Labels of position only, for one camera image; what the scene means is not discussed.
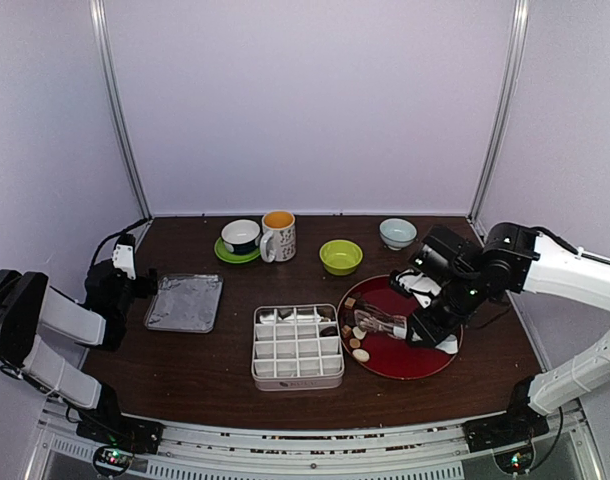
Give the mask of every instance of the bowl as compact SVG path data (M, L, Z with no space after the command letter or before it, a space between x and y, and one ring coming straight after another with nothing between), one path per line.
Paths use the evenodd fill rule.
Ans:
M246 255L258 247L261 227L251 220L236 220L221 230L223 245L229 253Z
M355 272L363 261L361 247L349 240L331 240L319 253L325 270L339 277Z
M402 218L388 218L380 226L381 240L391 250L409 247L416 238L416 227Z

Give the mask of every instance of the white wall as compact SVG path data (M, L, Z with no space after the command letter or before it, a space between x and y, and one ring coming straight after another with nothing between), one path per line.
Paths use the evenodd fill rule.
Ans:
M497 0L108 0L150 208L466 213L513 9Z
M138 218L126 178L88 3L0 0L0 268L82 299L96 244ZM0 374L0 480L20 475L42 403Z
M610 0L533 2L507 135L482 221L545 225L610 256ZM523 294L551 365L595 342L610 315ZM610 385L583 398L610 479Z

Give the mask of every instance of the light blue bowl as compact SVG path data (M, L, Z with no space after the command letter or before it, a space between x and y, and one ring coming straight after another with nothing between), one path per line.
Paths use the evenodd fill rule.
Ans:
M391 250L409 247L416 238L416 227L402 218L388 218L380 226L381 239Z

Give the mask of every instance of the round red tray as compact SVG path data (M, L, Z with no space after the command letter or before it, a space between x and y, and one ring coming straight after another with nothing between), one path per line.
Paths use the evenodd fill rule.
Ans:
M419 308L415 298L405 298L389 287L387 275L372 277L354 285L343 296L338 306L338 321L345 325L345 299L360 293L362 298L390 315L410 315ZM457 332L458 345L463 341L463 328ZM351 355L349 340L343 339L343 347ZM361 342L361 348L369 353L369 361L360 363L370 372L397 380L417 380L440 372L454 361L456 355L449 355L433 348L411 348L404 340L397 340L385 333L368 333Z

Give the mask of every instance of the grid compartment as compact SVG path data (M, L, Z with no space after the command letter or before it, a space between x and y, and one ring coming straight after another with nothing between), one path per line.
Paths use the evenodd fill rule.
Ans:
M338 320L332 305L256 310L252 375L259 389L333 388L341 383L343 373Z

